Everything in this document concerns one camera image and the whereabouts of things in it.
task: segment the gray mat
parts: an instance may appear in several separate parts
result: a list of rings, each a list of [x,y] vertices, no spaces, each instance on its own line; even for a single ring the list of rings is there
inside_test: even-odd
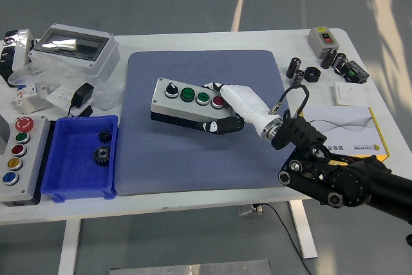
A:
[[[252,124],[223,136],[150,119],[159,77],[250,86],[271,107],[284,92],[269,51],[138,52],[129,58],[116,150],[122,195],[277,187],[293,145],[276,151]],[[287,102],[280,109],[282,115]]]

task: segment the wire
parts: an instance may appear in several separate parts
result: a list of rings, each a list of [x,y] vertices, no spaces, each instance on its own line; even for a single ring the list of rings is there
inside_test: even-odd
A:
[[[67,116],[66,116],[66,117],[69,117],[71,108],[74,107],[74,106],[75,106],[74,104],[70,104],[69,112],[67,113]]]
[[[298,84],[298,85],[293,85],[291,87],[289,87],[287,90],[285,90],[285,92],[282,94],[281,98],[279,99],[279,103],[282,103],[283,99],[286,97],[286,94],[291,91],[291,90],[295,90],[297,88],[302,88],[304,91],[304,94],[306,95],[304,100],[302,101],[301,106],[299,106],[299,109],[296,112],[296,115],[300,115],[302,113],[303,108],[306,106],[306,103],[309,100],[309,90],[308,88],[303,85],[303,84]]]
[[[283,227],[285,228],[286,232],[288,233],[289,239],[290,239],[290,241],[292,242],[292,245],[294,246],[294,249],[295,249],[297,255],[299,256],[299,259],[301,260],[301,262],[302,262],[302,264],[303,264],[303,267],[308,271],[309,275],[312,275],[312,273],[309,271],[309,269],[308,269],[308,267],[306,266],[306,264],[304,264],[303,258],[302,258],[302,256],[301,256],[301,254],[299,253],[299,251],[297,250],[297,247],[296,247],[296,245],[295,245],[295,243],[294,243],[294,241],[293,241],[293,239],[292,239],[292,237],[291,237],[291,235],[290,235],[290,233],[289,233],[289,230],[288,230],[288,228],[286,228],[285,224],[283,223],[283,221],[282,221],[279,213],[274,209],[273,206],[271,206],[271,205],[268,204],[268,203],[253,204],[253,207],[260,206],[260,205],[267,205],[267,206],[269,206],[271,209],[273,209],[273,210],[275,211],[277,217],[279,218],[280,222],[282,223]]]

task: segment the green button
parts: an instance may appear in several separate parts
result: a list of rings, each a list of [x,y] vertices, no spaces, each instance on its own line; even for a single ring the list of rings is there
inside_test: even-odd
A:
[[[201,106],[205,106],[209,103],[209,95],[206,93],[199,93],[196,97],[196,102]]]
[[[206,94],[206,93],[200,93],[198,95],[198,99],[202,102],[207,102],[207,101],[209,101],[209,95]]]
[[[30,136],[25,132],[20,132],[19,134],[17,134],[15,136],[15,141],[17,143],[24,144],[24,143],[27,143],[29,141],[29,139],[30,139]]]
[[[180,98],[184,102],[192,102],[194,99],[194,90],[190,87],[186,87],[182,89],[182,93],[180,94]]]

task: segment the black power adapter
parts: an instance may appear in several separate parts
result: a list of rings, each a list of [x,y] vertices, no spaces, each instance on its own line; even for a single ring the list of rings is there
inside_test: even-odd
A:
[[[72,107],[75,106],[76,108],[80,108],[83,104],[85,104],[87,100],[90,99],[94,89],[95,88],[93,85],[90,85],[89,83],[84,83],[81,87],[79,87],[78,90],[75,91],[73,98],[71,98],[70,109],[67,116],[70,115],[70,110]]]

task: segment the black gear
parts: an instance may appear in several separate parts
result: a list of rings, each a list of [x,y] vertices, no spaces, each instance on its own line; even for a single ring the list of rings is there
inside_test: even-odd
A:
[[[108,166],[110,159],[110,146],[106,145],[97,148],[93,153],[93,159],[98,165],[102,167]]]
[[[111,141],[111,133],[109,130],[102,130],[98,133],[98,138],[102,143],[107,143]]]

